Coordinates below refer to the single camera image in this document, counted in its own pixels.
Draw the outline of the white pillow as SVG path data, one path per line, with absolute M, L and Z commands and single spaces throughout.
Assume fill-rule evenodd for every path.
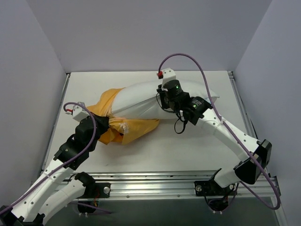
M 180 79 L 183 91 L 192 97 L 201 97 L 211 103 L 203 83 Z M 176 119 L 174 113 L 163 111 L 156 99 L 158 82 L 147 81 L 123 88 L 115 96 L 111 105 L 111 114 L 124 119 Z

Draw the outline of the orange Mickey Mouse pillowcase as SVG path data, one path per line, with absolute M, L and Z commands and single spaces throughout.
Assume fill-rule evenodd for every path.
M 151 132 L 159 125 L 159 119 L 127 119 L 112 113 L 112 105 L 122 89 L 109 89 L 102 93 L 95 105 L 87 109 L 97 116 L 109 118 L 109 129 L 101 135 L 99 141 L 107 145 L 110 142 L 126 145 Z

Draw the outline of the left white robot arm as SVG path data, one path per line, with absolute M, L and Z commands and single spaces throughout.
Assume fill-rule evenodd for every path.
M 98 139 L 109 129 L 109 118 L 94 116 L 80 121 L 56 152 L 43 174 L 30 188 L 30 194 L 12 206 L 2 206 L 0 220 L 5 226 L 43 226 L 68 203 L 80 197 L 97 195 L 96 182 L 85 172 L 61 190 L 56 188 L 95 150 Z

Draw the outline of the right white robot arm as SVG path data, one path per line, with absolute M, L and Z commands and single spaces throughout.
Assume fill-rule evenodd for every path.
M 234 168 L 220 169 L 214 174 L 209 182 L 212 193 L 220 194 L 229 185 L 240 181 L 250 185 L 256 182 L 269 163 L 271 142 L 261 142 L 242 132 L 218 116 L 210 102 L 183 91 L 178 80 L 159 85 L 157 93 L 164 111 L 175 113 L 183 123 L 190 122 L 206 129 L 239 158 L 240 162 Z

